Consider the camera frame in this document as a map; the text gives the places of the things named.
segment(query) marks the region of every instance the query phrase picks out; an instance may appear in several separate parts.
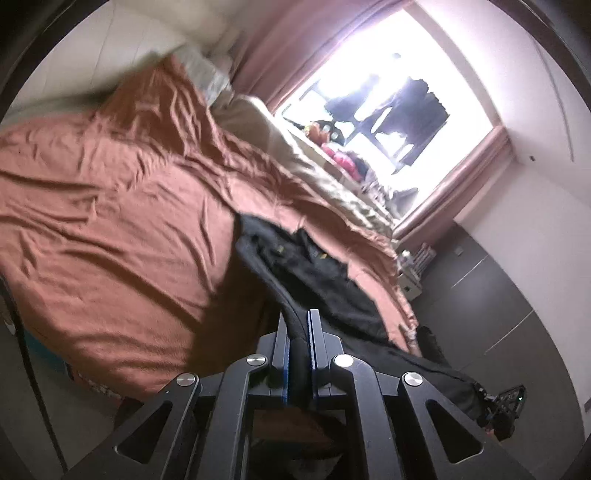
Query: black jacket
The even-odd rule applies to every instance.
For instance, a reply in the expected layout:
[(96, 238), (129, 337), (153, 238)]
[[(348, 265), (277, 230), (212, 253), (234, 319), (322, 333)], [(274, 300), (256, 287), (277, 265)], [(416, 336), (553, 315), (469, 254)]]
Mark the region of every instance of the black jacket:
[(290, 336), (290, 401), (304, 406), (311, 395), (307, 312), (318, 309), (322, 328), (340, 337), (343, 350), (375, 371), (423, 375), (470, 418), (484, 413), (479, 385), (461, 372), (403, 352), (388, 340), (373, 301), (347, 276), (347, 266), (322, 251), (300, 229), (294, 234), (242, 215), (236, 250), (281, 306)]

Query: small black device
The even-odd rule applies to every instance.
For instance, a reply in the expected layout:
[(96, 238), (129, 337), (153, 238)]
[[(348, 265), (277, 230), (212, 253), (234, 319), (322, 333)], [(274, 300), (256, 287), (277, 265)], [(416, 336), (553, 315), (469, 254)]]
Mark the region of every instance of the small black device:
[(527, 390), (523, 385), (505, 390), (494, 399), (494, 409), (491, 414), (490, 426), (495, 430), (499, 440), (505, 440), (515, 431), (515, 420), (519, 418), (525, 401)]

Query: pink curtain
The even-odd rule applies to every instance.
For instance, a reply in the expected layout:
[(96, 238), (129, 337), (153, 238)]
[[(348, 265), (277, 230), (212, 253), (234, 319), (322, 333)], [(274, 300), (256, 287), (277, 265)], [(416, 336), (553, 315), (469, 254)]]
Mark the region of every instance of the pink curtain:
[(453, 219), (507, 161), (515, 158), (509, 135), (495, 127), (435, 188), (435, 191), (394, 229), (398, 250), (414, 252), (423, 242), (433, 245)]
[(271, 112), (351, 34), (387, 18), (410, 0), (260, 0), (260, 16), (232, 54), (234, 89)]

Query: brown duvet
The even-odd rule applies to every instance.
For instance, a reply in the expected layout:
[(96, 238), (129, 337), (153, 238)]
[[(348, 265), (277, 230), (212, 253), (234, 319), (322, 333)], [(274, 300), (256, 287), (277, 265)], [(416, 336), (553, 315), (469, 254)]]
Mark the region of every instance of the brown duvet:
[(123, 395), (252, 352), (265, 291), (233, 254), (236, 212), (306, 228), (406, 348), (398, 325), (415, 319), (387, 239), (219, 129), (173, 56), (97, 112), (0, 135), (0, 271), (25, 327)]

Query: dark floor tile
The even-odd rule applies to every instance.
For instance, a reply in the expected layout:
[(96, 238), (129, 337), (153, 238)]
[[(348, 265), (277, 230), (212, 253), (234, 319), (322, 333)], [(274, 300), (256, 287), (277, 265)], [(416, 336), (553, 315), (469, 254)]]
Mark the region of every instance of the dark floor tile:
[(435, 303), (415, 309), (454, 368), (463, 368), (506, 335), (531, 306), (491, 258), (485, 258)]
[(417, 305), (435, 302), (486, 257), (486, 251), (455, 224), (434, 248), (437, 256), (423, 274), (423, 293), (417, 298)]
[(524, 384), (527, 401), (503, 447), (540, 480), (557, 480), (584, 441), (579, 404), (556, 346), (535, 313), (463, 371), (491, 394)]
[[(72, 466), (112, 431), (116, 405), (107, 397), (74, 384), (39, 357), (32, 355), (32, 360), (60, 446)], [(38, 480), (61, 478), (17, 341), (1, 320), (0, 391), (0, 425), (17, 454)]]

